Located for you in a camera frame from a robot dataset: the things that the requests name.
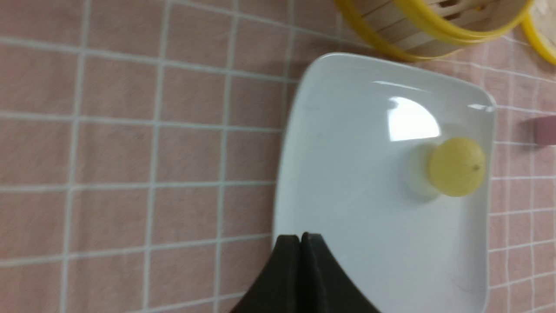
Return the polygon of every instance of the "white grid line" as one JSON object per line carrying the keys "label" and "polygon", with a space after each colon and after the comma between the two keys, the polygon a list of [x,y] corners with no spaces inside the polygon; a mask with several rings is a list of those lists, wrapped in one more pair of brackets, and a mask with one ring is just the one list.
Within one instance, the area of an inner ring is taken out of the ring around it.
{"label": "white grid line", "polygon": [[515,285],[516,283],[521,283],[521,282],[525,282],[525,281],[532,281],[535,278],[547,277],[547,276],[555,275],[555,274],[556,274],[556,271],[536,274],[536,275],[532,275],[531,277],[520,278],[518,280],[513,280],[513,281],[510,281],[510,282],[501,283],[500,285],[490,286],[489,289],[495,289],[495,288],[500,288],[500,287],[509,287],[511,285]]}
{"label": "white grid line", "polygon": [[155,308],[147,310],[146,313],[161,313],[163,311],[165,312],[165,311],[168,311],[168,310],[183,309],[183,308],[187,308],[187,307],[194,306],[194,305],[208,304],[208,303],[211,303],[211,302],[218,303],[218,300],[239,298],[239,297],[243,297],[244,294],[245,294],[244,292],[238,292],[236,294],[228,294],[228,295],[222,295],[222,296],[218,296],[218,297],[199,299],[199,300],[182,302],[182,303],[171,304],[171,305],[166,305],[166,306],[159,306],[159,307],[155,307]]}
{"label": "white grid line", "polygon": [[[512,104],[513,103],[513,98],[512,98],[512,92],[513,92],[512,87],[513,87],[513,85],[512,85],[511,75],[510,75],[510,78],[509,78],[509,83],[510,83],[510,88],[508,88],[507,93],[508,93],[509,104]],[[506,130],[507,130],[508,134],[511,134],[512,133],[511,123],[508,123],[506,125],[506,128],[507,128]],[[506,149],[505,153],[508,154],[509,146],[506,145],[504,147]],[[506,163],[506,169],[504,171],[506,174],[508,174],[510,172],[510,168],[511,168],[510,167],[510,162],[511,162],[511,160],[510,160],[510,158],[508,158],[508,161]],[[505,197],[506,197],[506,199],[505,199],[505,206],[506,206],[505,211],[509,212],[510,211],[510,184],[504,184],[504,185],[505,185],[504,187],[506,189],[506,192],[505,192]],[[505,222],[506,222],[506,240],[505,241],[506,241],[506,247],[509,247],[510,246],[510,215],[506,216]],[[505,252],[505,260],[504,260],[504,267],[505,267],[505,270],[506,270],[506,280],[508,282],[510,281],[509,260],[510,260],[510,251],[508,249]],[[506,313],[510,313],[510,308],[511,308],[511,304],[512,304],[511,301],[510,301],[511,300],[511,295],[512,295],[512,293],[511,293],[510,287],[508,285],[508,299],[507,299],[507,305],[506,305]]]}
{"label": "white grid line", "polygon": [[[223,120],[222,124],[224,129],[221,134],[220,142],[220,186],[218,191],[218,202],[217,202],[217,222],[216,222],[216,251],[215,251],[215,268],[214,268],[214,297],[218,298],[220,295],[220,268],[222,259],[222,232],[224,230],[224,196],[226,192],[226,187],[224,182],[226,181],[226,159],[227,159],[227,140],[228,140],[228,128],[230,123],[230,106],[231,106],[231,88],[232,88],[232,69],[234,68],[234,58],[236,49],[236,36],[237,36],[237,24],[239,22],[239,0],[233,0],[233,11],[232,11],[232,24],[230,27],[230,36],[228,39],[228,50],[226,55],[226,77],[224,80],[224,103],[223,103]],[[215,301],[213,303],[212,309],[214,313],[218,313],[219,302]]]}
{"label": "white grid line", "polygon": [[[288,19],[289,19],[289,24],[293,25],[294,24],[294,15],[295,15],[295,0],[287,0],[287,9],[288,9]],[[288,31],[288,39],[287,39],[287,46],[286,46],[286,56],[285,56],[285,61],[284,61],[284,78],[289,77],[290,76],[290,63],[291,63],[291,54],[292,51],[294,49],[294,40],[295,40],[295,29],[290,28]],[[281,110],[281,115],[282,115],[282,121],[281,121],[281,125],[282,127],[285,129],[287,126],[287,121],[289,119],[289,115],[288,115],[288,106],[291,105],[291,103],[289,103],[289,99],[290,97],[290,82],[284,83],[283,87],[282,87],[282,110]]]}
{"label": "white grid line", "polygon": [[512,180],[512,179],[555,179],[556,176],[509,176],[491,177],[492,180]]}
{"label": "white grid line", "polygon": [[156,95],[155,95],[155,114],[153,117],[152,141],[151,141],[151,164],[150,164],[150,181],[148,188],[147,203],[147,221],[145,230],[145,251],[143,258],[143,311],[148,309],[150,300],[151,287],[151,240],[152,240],[152,223],[155,211],[156,201],[156,175],[158,165],[158,134],[160,131],[160,111],[162,109],[163,85],[164,85],[164,59],[166,57],[166,46],[168,39],[168,27],[170,25],[170,9],[171,1],[164,2],[162,11],[162,25],[160,28],[160,43],[158,46],[158,64],[156,76]]}
{"label": "white grid line", "polygon": [[[535,81],[535,89],[533,90],[533,104],[536,106],[537,103],[537,98],[538,98],[538,92],[539,92],[539,87],[540,87],[540,83],[538,80]],[[530,160],[530,172],[531,173],[535,173],[535,157],[533,155],[533,151],[530,150],[529,154],[531,155],[531,160]],[[533,179],[531,181],[531,186],[530,186],[530,204],[531,204],[531,209],[535,208],[535,197],[534,197],[534,192],[535,192],[535,180]],[[534,242],[534,228],[535,228],[535,221],[534,221],[534,214],[533,212],[530,212],[530,218],[531,218],[531,222],[530,222],[530,227],[531,227],[531,242]],[[535,273],[535,255],[533,253],[533,247],[531,247],[531,275]],[[535,281],[534,279],[531,279],[531,303],[533,305],[533,311],[535,309]]]}
{"label": "white grid line", "polygon": [[[225,128],[223,125],[218,124],[197,124],[186,123],[178,121],[158,121],[154,120],[136,120],[126,118],[108,118],[104,116],[72,116],[72,115],[56,115],[56,114],[38,114],[38,113],[21,113],[11,111],[1,111],[0,119],[16,119],[16,120],[47,120],[47,121],[62,121],[73,122],[78,120],[81,123],[107,123],[107,124],[124,124],[124,125],[139,125],[139,126],[163,126],[167,128],[189,128],[189,129],[210,129],[222,130]],[[262,133],[280,133],[280,128],[263,128],[253,126],[228,126],[229,130],[233,131],[251,131]]]}
{"label": "white grid line", "polygon": [[530,213],[530,212],[549,212],[555,211],[555,208],[539,208],[539,209],[526,209],[526,210],[517,210],[517,211],[508,211],[508,212],[496,212],[496,213],[489,213],[489,216],[503,216],[503,215],[512,215],[512,214],[522,214],[522,213]]}
{"label": "white grid line", "polygon": [[[77,68],[76,68],[76,83],[75,93],[73,99],[73,119],[71,121],[71,142],[69,145],[69,161],[68,161],[68,184],[71,185],[75,181],[76,163],[77,163],[77,142],[79,138],[79,123],[76,118],[81,113],[81,101],[83,94],[83,79],[85,76],[85,62],[86,57],[84,50],[87,47],[89,23],[91,12],[91,0],[83,2],[81,19],[81,33],[80,33],[80,51],[77,55]],[[68,297],[68,267],[69,267],[69,251],[71,244],[71,224],[72,224],[72,206],[73,206],[73,192],[69,190],[66,193],[66,207],[64,211],[64,228],[63,228],[63,251],[62,251],[62,274],[60,275],[60,313],[67,311],[67,297]]]}
{"label": "white grid line", "polygon": [[[263,234],[252,234],[252,235],[237,236],[237,237],[226,237],[226,238],[221,238],[220,241],[221,242],[249,241],[249,240],[256,240],[256,239],[270,238],[270,237],[271,234],[263,233]],[[66,255],[60,254],[60,255],[51,255],[51,256],[10,258],[5,260],[0,260],[0,268],[29,265],[29,264],[50,263],[54,261],[63,261],[65,258],[68,258],[68,260],[75,260],[75,259],[103,257],[103,256],[129,255],[133,253],[142,253],[142,252],[144,253],[147,249],[150,249],[151,251],[159,251],[159,250],[169,250],[169,249],[177,249],[177,248],[185,248],[185,247],[196,247],[196,246],[204,246],[208,244],[216,244],[217,241],[218,240],[214,238],[214,239],[205,239],[205,240],[196,240],[196,241],[152,244],[150,245],[150,247],[144,245],[138,247],[127,247],[127,248],[118,248],[118,249],[69,252]]]}
{"label": "white grid line", "polygon": [[[229,180],[226,182],[157,182],[155,188],[190,188],[190,187],[218,187],[225,186],[268,186],[276,184],[273,180]],[[106,190],[106,189],[146,189],[150,183],[102,183],[102,184],[73,184],[73,185],[0,185],[3,192],[60,192],[66,190]]]}

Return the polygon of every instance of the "square plate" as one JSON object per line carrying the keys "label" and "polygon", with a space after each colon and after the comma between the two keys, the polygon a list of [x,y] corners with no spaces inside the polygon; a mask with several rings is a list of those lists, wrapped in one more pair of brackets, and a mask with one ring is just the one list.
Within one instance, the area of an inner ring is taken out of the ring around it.
{"label": "square plate", "polygon": [[489,177],[466,197],[440,195],[426,181],[426,160],[446,139],[469,137],[483,148],[489,173],[494,129],[494,100],[472,84],[369,57],[325,55],[295,97],[274,238],[321,233],[383,313],[480,313]]}

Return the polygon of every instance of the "bamboo steamer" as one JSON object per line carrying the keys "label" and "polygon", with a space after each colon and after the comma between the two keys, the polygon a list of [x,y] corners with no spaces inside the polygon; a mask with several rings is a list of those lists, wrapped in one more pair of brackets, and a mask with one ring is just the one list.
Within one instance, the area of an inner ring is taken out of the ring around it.
{"label": "bamboo steamer", "polygon": [[371,45],[405,61],[426,61],[500,37],[533,0],[335,0]]}

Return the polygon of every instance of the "yellow rim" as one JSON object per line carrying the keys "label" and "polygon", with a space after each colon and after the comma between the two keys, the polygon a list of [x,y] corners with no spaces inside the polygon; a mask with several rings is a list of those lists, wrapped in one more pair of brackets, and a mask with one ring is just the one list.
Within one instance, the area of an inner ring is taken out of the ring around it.
{"label": "yellow rim", "polygon": [[522,29],[525,36],[531,43],[531,46],[533,46],[540,56],[548,62],[556,65],[556,50],[553,47],[544,44],[543,40],[539,37],[539,33],[537,32],[537,28],[535,27],[530,14],[527,14],[523,20]]}
{"label": "yellow rim", "polygon": [[534,0],[527,0],[519,14],[503,27],[488,31],[475,32],[458,27],[439,16],[423,0],[395,0],[399,8],[416,25],[423,27],[423,30],[434,34],[435,37],[454,43],[457,45],[468,45],[472,43],[484,42],[492,38],[500,37],[523,20],[529,7]]}
{"label": "yellow rim", "polygon": [[342,15],[346,19],[346,22],[353,28],[353,30],[361,36],[366,42],[374,46],[380,52],[396,57],[401,60],[409,62],[420,62],[429,61],[435,58],[449,56],[453,52],[447,55],[426,57],[426,56],[416,56],[405,52],[404,50],[392,45],[390,42],[384,40],[378,33],[376,33],[365,20],[361,17],[361,13],[353,5],[351,0],[335,0],[336,6],[342,12]]}

